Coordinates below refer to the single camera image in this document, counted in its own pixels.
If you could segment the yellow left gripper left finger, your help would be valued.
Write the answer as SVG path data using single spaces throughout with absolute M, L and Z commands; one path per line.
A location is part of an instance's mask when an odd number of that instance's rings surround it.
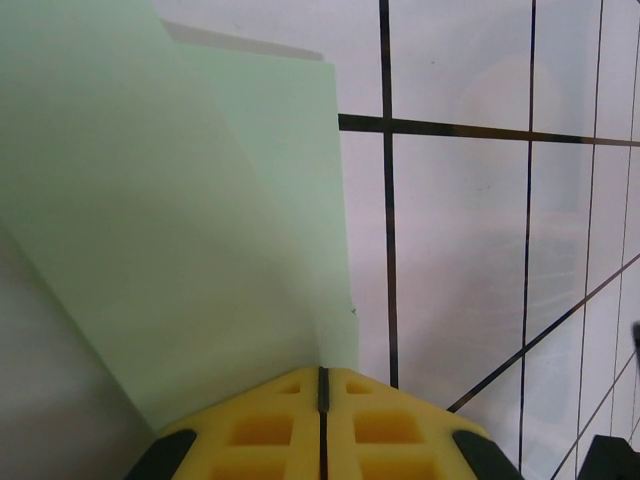
M 319 479 L 318 367 L 289 372 L 164 428 L 127 479 Z

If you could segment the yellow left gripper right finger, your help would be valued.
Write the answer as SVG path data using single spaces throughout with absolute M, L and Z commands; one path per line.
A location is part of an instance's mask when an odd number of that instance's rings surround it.
M 479 425 L 349 369 L 322 370 L 324 479 L 520 479 Z

